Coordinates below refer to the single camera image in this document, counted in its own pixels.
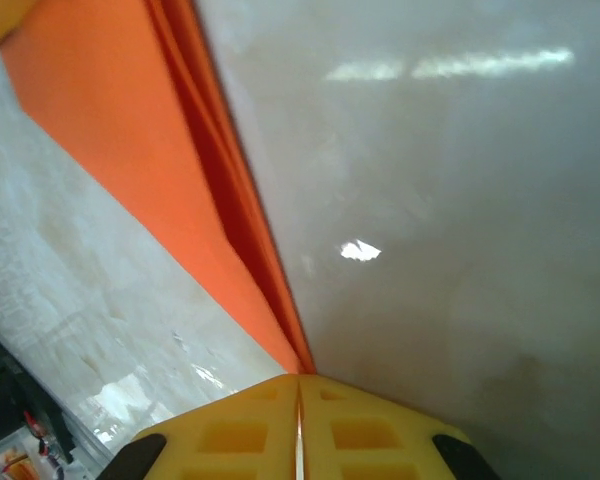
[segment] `orange fold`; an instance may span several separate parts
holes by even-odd
[[[188,0],[42,0],[2,56],[23,109],[289,372],[300,322]]]

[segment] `white surface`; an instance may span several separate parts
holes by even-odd
[[[114,451],[282,373],[22,113],[1,60],[0,339]]]
[[[318,369],[600,478],[600,1],[197,3]]]

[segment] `orange foam sheet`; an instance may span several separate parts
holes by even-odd
[[[188,0],[42,0],[3,45],[23,109],[289,372],[313,362]]]

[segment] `orange panel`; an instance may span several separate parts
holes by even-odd
[[[312,371],[201,32],[151,5],[43,0],[2,47],[22,107],[285,369]]]

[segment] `white floor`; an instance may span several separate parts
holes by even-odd
[[[197,3],[318,369],[600,478],[600,1]]]
[[[22,113],[1,60],[0,339],[112,451],[282,373]]]

